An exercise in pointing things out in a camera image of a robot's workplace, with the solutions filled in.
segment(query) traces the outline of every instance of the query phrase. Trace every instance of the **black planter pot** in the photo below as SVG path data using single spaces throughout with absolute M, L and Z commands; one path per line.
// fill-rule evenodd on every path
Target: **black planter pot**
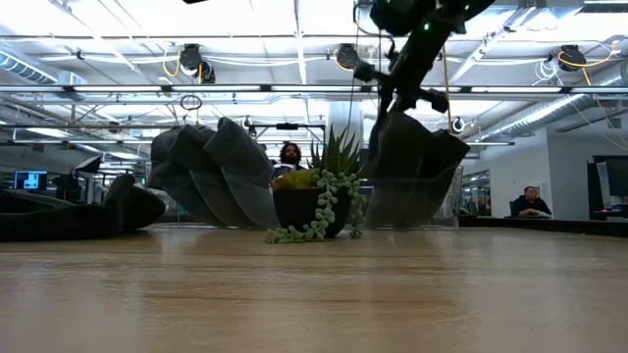
M 276 190 L 273 193 L 275 211 L 282 227 L 294 226 L 304 231 L 304 225 L 316 221 L 316 209 L 320 207 L 318 195 L 321 193 L 321 189 Z M 336 237 L 344 228 L 351 207 L 351 198 L 346 194 L 346 189 L 340 189 L 334 196 L 338 198 L 338 203 L 332 206 L 336 221 L 325 229 L 326 238 Z

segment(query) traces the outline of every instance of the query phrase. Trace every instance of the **string of pearls plant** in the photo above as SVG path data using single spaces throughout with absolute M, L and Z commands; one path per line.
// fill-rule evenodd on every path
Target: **string of pearls plant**
M 333 173 L 326 170 L 320 175 L 312 176 L 312 181 L 316 182 L 316 187 L 323 190 L 318 196 L 319 208 L 316 209 L 316 221 L 312 221 L 309 225 L 304 225 L 305 231 L 298 231 L 294 226 L 288 228 L 278 228 L 269 230 L 267 243 L 293 243 L 307 241 L 325 240 L 325 229 L 336 221 L 336 214 L 332 210 L 333 205 L 338 203 L 335 196 L 339 191 L 345 191 L 351 198 L 351 208 L 349 217 L 351 220 L 352 230 L 350 236 L 352 239 L 359 239 L 362 231 L 359 226 L 364 223 L 363 209 L 366 205 L 366 197 L 359 194 L 360 181 L 357 175 L 346 176 L 339 173 L 334 176 Z

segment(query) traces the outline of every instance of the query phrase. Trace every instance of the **wooden table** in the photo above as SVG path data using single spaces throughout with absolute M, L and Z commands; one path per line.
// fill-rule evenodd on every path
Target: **wooden table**
M 628 347 L 628 239 L 473 228 L 0 244 L 0 352 L 602 353 Z

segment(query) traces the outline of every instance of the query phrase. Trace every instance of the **man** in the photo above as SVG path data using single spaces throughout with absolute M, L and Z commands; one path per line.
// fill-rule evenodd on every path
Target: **man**
M 537 195 L 537 189 L 527 186 L 523 189 L 523 195 L 512 204 L 512 216 L 531 217 L 551 215 L 548 204 Z
M 292 171 L 302 171 L 305 168 L 299 166 L 301 161 L 301 150 L 296 143 L 288 142 L 282 147 L 279 154 L 280 163 L 275 165 L 275 175 L 273 178 L 284 175 Z

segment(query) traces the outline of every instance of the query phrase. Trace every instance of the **black hair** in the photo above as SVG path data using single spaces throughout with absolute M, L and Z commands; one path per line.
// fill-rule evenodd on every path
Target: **black hair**
M 284 147 L 282 147 L 282 151 L 279 154 L 279 159 L 280 161 L 283 163 L 286 160 L 286 149 L 288 148 L 288 146 L 292 146 L 294 147 L 294 149 L 296 150 L 296 159 L 298 160 L 298 162 L 301 161 L 301 149 L 298 148 L 298 146 L 296 145 L 296 143 L 292 143 L 292 142 L 287 142 Z

